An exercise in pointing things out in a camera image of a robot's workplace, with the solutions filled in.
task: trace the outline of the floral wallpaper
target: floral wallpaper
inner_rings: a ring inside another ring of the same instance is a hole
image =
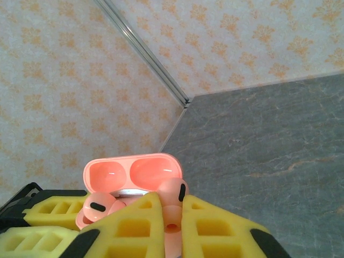
[[[189,97],[344,70],[344,0],[112,0]]]
[[[92,0],[2,0],[0,24],[0,205],[159,151],[182,107]]]

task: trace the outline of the earbud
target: earbud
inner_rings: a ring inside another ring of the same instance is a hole
[[[181,178],[171,178],[162,182],[156,192],[162,206],[165,232],[180,231],[183,200],[189,194],[188,184]]]
[[[125,206],[125,203],[117,200],[107,192],[95,192],[87,197],[82,211],[88,220],[96,222]]]

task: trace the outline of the gray floor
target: gray floor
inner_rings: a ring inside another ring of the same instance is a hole
[[[163,152],[292,257],[344,257],[344,75],[196,97]]]

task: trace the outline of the open case lid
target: open case lid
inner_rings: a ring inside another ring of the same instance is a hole
[[[182,176],[177,159],[166,153],[96,159],[83,172],[90,193],[121,189],[155,191],[164,180]]]

